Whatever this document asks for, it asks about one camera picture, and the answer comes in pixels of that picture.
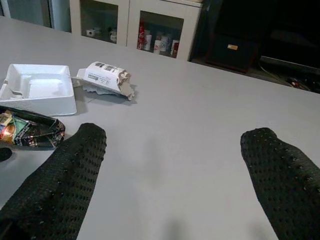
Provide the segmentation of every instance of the white box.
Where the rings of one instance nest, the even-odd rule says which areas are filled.
[[[0,89],[0,105],[47,116],[75,114],[69,67],[10,64]]]

